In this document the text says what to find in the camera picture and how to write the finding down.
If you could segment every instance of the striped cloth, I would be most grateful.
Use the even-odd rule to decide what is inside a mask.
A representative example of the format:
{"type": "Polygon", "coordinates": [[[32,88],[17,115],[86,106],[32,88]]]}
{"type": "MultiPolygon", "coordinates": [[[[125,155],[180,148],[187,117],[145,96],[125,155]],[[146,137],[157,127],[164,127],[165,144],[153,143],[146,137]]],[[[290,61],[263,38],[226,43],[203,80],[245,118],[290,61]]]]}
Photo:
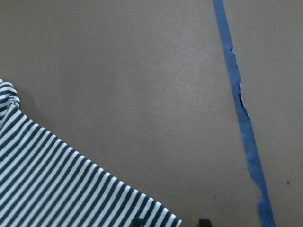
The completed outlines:
{"type": "Polygon", "coordinates": [[[124,184],[39,126],[0,79],[0,226],[178,227],[162,204],[124,184]]]}

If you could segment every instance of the striped shirt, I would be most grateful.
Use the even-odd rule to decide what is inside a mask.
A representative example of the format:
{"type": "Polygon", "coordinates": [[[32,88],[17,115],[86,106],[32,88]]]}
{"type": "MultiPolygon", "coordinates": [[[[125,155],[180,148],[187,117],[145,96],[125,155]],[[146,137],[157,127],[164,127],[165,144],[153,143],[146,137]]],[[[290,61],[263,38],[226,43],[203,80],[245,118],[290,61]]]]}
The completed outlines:
{"type": "Polygon", "coordinates": [[[85,158],[19,108],[0,79],[0,226],[178,227],[162,204],[85,158]]]}

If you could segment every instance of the blue tape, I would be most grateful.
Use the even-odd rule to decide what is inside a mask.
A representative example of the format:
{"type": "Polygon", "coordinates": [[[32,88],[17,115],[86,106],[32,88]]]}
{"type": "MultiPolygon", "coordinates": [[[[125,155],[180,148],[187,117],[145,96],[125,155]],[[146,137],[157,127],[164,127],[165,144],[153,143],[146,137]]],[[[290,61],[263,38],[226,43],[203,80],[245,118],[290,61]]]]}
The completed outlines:
{"type": "Polygon", "coordinates": [[[244,106],[241,97],[241,77],[237,66],[236,57],[232,52],[232,37],[229,31],[228,22],[222,0],[213,0],[214,10],[217,17],[217,23],[222,41],[222,47],[225,55],[226,66],[232,87],[232,95],[235,101],[238,115],[240,131],[247,156],[250,176],[258,185],[261,191],[261,198],[258,203],[259,216],[262,227],[275,227],[275,220],[267,191],[266,180],[264,177],[258,148],[254,136],[254,131],[250,117],[244,106]]]}

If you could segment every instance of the black object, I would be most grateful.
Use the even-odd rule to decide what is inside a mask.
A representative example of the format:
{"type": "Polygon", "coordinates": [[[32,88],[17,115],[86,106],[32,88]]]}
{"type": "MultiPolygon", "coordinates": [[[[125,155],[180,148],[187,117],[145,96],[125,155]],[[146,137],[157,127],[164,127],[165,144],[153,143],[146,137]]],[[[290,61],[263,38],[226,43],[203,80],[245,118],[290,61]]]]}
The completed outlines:
{"type": "Polygon", "coordinates": [[[143,227],[142,219],[133,219],[130,227],[143,227]]]}
{"type": "Polygon", "coordinates": [[[212,223],[208,219],[200,219],[199,227],[213,227],[212,223]]]}

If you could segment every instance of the blue painter's tape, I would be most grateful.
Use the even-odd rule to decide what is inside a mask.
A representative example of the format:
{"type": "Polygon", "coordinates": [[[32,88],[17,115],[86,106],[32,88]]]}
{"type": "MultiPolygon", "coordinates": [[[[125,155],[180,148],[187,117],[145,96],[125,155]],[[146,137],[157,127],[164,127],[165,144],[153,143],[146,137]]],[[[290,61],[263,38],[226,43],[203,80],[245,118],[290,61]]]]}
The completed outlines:
{"type": "Polygon", "coordinates": [[[260,201],[258,203],[261,224],[262,227],[275,227],[276,225],[274,215],[270,204],[260,157],[258,154],[254,131],[241,97],[241,77],[237,66],[236,57],[232,52],[232,37],[228,27],[223,0],[213,0],[213,3],[250,175],[262,193],[260,201]]]}

